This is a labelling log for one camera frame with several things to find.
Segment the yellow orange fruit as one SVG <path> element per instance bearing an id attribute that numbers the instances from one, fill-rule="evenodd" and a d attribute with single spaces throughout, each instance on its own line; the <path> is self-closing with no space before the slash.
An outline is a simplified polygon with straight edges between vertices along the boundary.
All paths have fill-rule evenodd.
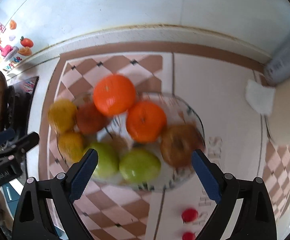
<path id="1" fill-rule="evenodd" d="M 80 133 L 67 132 L 57 139 L 58 149 L 68 164 L 79 162 L 84 156 L 84 138 Z"/>

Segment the yellow lemon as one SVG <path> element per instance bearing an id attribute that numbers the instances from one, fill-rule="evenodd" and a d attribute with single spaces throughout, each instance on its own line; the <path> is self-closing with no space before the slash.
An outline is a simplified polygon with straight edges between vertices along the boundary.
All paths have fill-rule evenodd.
<path id="1" fill-rule="evenodd" d="M 59 99 L 48 110 L 48 122 L 57 134 L 73 130 L 77 107 L 69 99 Z"/>

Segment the red cherry tomato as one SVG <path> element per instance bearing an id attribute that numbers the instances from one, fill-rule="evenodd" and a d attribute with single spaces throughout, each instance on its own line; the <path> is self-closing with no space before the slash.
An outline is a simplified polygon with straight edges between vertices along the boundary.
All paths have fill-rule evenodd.
<path id="1" fill-rule="evenodd" d="M 183 223 L 194 222 L 198 219 L 198 217 L 199 217 L 199 213 L 194 208 L 185 209 L 185 211 L 183 211 L 181 214 L 181 218 L 182 218 Z"/>
<path id="2" fill-rule="evenodd" d="M 182 240 L 195 240 L 195 233 L 187 231 L 182 234 Z"/>

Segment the green apple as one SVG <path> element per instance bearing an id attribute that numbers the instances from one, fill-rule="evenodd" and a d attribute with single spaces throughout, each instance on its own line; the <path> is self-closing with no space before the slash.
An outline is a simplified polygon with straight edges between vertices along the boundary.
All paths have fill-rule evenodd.
<path id="1" fill-rule="evenodd" d="M 145 148 L 133 148 L 121 157 L 119 171 L 129 183 L 141 184 L 155 179 L 160 174 L 161 161 Z"/>
<path id="2" fill-rule="evenodd" d="M 119 157 L 115 149 L 105 142 L 92 142 L 84 150 L 94 149 L 98 153 L 98 164 L 92 174 L 96 179 L 108 179 L 118 172 Z"/>

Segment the orange tangerine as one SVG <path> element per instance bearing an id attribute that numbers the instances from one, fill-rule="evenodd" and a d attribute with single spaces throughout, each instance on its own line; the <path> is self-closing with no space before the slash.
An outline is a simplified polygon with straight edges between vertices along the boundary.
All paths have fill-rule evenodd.
<path id="1" fill-rule="evenodd" d="M 136 102 L 136 89 L 126 76 L 113 74 L 104 77 L 96 84 L 92 99 L 103 115 L 119 115 Z"/>
<path id="2" fill-rule="evenodd" d="M 139 101 L 128 110 L 125 127 L 139 143 L 155 142 L 167 125 L 164 110 L 151 101 Z"/>

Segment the dark red apple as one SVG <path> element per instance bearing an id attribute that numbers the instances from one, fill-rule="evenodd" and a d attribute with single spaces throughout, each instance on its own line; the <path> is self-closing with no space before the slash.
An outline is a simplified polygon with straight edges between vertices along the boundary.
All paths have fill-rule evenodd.
<path id="1" fill-rule="evenodd" d="M 161 135 L 161 155 L 173 168 L 189 166 L 195 150 L 205 152 L 205 142 L 194 125 L 172 125 Z"/>

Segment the black induction cooktop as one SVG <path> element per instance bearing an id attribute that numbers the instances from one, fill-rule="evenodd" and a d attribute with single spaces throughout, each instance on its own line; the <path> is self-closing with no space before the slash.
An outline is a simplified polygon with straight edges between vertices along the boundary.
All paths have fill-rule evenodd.
<path id="1" fill-rule="evenodd" d="M 8 87 L 9 95 L 5 128 L 14 130 L 15 139 L 20 139 L 27 134 L 33 95 L 38 80 L 39 77 L 34 76 Z"/>

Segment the small brown-red fruit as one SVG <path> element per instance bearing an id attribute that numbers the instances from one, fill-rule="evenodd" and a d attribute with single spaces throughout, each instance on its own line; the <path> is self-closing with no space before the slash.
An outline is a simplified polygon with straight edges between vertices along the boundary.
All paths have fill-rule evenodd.
<path id="1" fill-rule="evenodd" d="M 108 119 L 95 106 L 93 102 L 78 107 L 76 124 L 82 134 L 95 134 L 103 129 Z"/>

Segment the cream utensil holder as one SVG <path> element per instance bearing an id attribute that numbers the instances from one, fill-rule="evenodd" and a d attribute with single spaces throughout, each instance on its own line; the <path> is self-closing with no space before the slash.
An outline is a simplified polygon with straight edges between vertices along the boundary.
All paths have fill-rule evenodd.
<path id="1" fill-rule="evenodd" d="M 267 126 L 269 135 L 276 144 L 290 145 L 290 79 L 276 87 Z"/>

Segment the white tissue paper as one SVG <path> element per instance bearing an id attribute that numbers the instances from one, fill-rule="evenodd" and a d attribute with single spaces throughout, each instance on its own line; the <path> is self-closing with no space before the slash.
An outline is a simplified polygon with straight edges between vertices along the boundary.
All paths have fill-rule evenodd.
<path id="1" fill-rule="evenodd" d="M 254 80 L 248 80 L 245 89 L 245 99 L 258 114 L 269 116 L 272 114 L 276 89 L 265 87 Z"/>

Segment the glass fruit plate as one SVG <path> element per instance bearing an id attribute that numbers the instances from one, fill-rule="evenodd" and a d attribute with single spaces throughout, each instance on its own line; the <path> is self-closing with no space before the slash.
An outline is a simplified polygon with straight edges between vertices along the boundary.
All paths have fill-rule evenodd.
<path id="1" fill-rule="evenodd" d="M 167 115 L 167 124 L 181 125 L 191 124 L 204 135 L 204 127 L 201 119 L 195 111 L 181 98 L 173 96 L 172 94 L 162 93 L 141 93 L 140 99 L 151 101 L 162 107 Z M 161 192 L 163 190 L 170 190 L 191 178 L 194 170 L 191 166 L 182 168 L 173 168 L 168 165 L 161 155 L 160 139 L 149 144 L 141 144 L 134 141 L 128 134 L 125 128 L 125 120 L 127 113 L 122 113 L 110 119 L 108 125 L 95 134 L 82 135 L 84 144 L 91 144 L 92 142 L 105 142 L 110 144 L 118 153 L 119 162 L 121 157 L 133 148 L 145 148 L 155 154 L 161 161 L 160 174 L 153 180 L 141 184 L 129 183 L 124 180 L 120 171 L 108 179 L 96 179 L 91 176 L 91 180 L 97 183 L 103 183 L 113 186 L 125 187 L 135 191 L 154 191 Z"/>

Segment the checkered table mat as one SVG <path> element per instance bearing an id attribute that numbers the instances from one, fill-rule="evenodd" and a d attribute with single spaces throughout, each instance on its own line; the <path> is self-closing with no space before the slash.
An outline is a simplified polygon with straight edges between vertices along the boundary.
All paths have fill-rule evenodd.
<path id="1" fill-rule="evenodd" d="M 242 179 L 262 176 L 273 199 L 277 237 L 290 233 L 290 146 L 269 141 L 265 118 L 245 100 L 249 79 L 265 83 L 264 62 L 221 49 L 173 42 L 128 42 L 62 52 L 44 100 L 39 144 L 39 177 L 51 178 L 67 166 L 47 121 L 56 99 L 90 94 L 101 78 L 119 73 L 139 92 L 174 93 L 202 121 L 209 159 Z M 180 239 L 199 232 L 215 204 L 191 176 L 165 193 L 135 191 L 90 182 L 74 202 L 95 239 Z M 199 217 L 183 223 L 194 208 Z"/>

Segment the colourful wall stickers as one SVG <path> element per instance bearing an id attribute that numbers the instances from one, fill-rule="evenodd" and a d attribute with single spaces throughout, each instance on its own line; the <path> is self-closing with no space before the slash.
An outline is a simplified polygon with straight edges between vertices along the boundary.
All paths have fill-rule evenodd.
<path id="1" fill-rule="evenodd" d="M 18 24 L 0 22 L 0 71 L 8 73 L 33 54 L 34 42 L 24 35 Z"/>

